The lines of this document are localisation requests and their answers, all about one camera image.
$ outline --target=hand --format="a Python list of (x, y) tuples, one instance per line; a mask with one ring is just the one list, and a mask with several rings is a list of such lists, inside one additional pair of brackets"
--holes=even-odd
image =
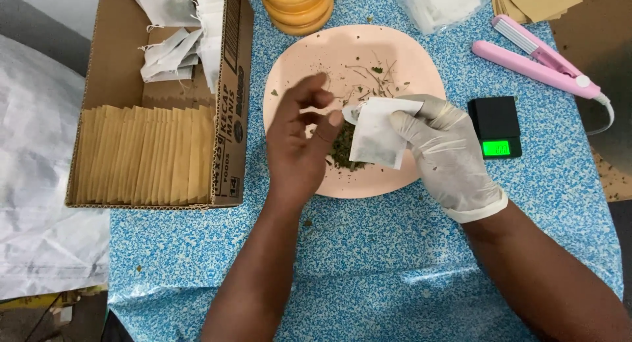
[(507, 206), (507, 196), (487, 174), (470, 116), (446, 100), (423, 101), (416, 117), (397, 111), (391, 125), (412, 144), (417, 170), (428, 192), (459, 223), (483, 219)]
[[(327, 76), (319, 73), (302, 79), (281, 99), (266, 135), (271, 195), (284, 204), (301, 208), (318, 190), (325, 176), (325, 156), (344, 122), (343, 113), (328, 116), (315, 112), (300, 113), (313, 106), (327, 107), (334, 96), (322, 89)], [(316, 124), (311, 139), (305, 137), (305, 126)]]

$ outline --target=green digital display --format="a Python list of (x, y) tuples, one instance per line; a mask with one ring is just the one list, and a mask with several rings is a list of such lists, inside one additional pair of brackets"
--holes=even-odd
[(486, 141), (483, 142), (484, 155), (510, 155), (509, 141)]

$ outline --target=pink plate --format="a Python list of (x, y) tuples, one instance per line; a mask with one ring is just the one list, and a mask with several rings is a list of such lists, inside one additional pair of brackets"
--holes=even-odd
[[(382, 73), (371, 70), (373, 67), (381, 68)], [(324, 88), (336, 96), (331, 106), (318, 111), (321, 114), (341, 109), (345, 100), (349, 104), (358, 104), (362, 95), (372, 92), (372, 88), (377, 90), (377, 81), (368, 72), (380, 79), (392, 80), (386, 84), (387, 96), (431, 94), (446, 98), (443, 82), (430, 55), (410, 36), (385, 26), (340, 26), (300, 39), (280, 55), (265, 84), (266, 131), (283, 93), (300, 79), (317, 72), (327, 72), (329, 80)], [(376, 164), (354, 172), (328, 166), (316, 193), (346, 199), (374, 197), (401, 189), (418, 178), (415, 159), (407, 150), (398, 171)]]

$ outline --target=pink mini hair straightener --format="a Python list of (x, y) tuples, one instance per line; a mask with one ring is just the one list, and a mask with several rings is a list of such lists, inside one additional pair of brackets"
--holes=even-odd
[(474, 54), (531, 79), (541, 81), (551, 87), (586, 99), (594, 99), (601, 103), (608, 111), (609, 124), (604, 128), (588, 132), (588, 135), (604, 132), (612, 126), (614, 111), (610, 100), (601, 92), (601, 88), (590, 81), (588, 76), (582, 74), (579, 69), (575, 68), (573, 64), (553, 48), (513, 21), (509, 16), (498, 15), (494, 17), (492, 25), (496, 31), (502, 33), (503, 36), (522, 48), (527, 54), (540, 61), (541, 64), (487, 41), (474, 42), (472, 45)]

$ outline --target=forearm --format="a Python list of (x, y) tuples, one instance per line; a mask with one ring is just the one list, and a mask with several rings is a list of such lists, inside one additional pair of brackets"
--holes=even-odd
[(202, 341), (272, 339), (292, 285), (301, 211), (269, 195), (211, 303)]
[(627, 341), (629, 319), (612, 290), (510, 202), (462, 225), (510, 307), (559, 341)]

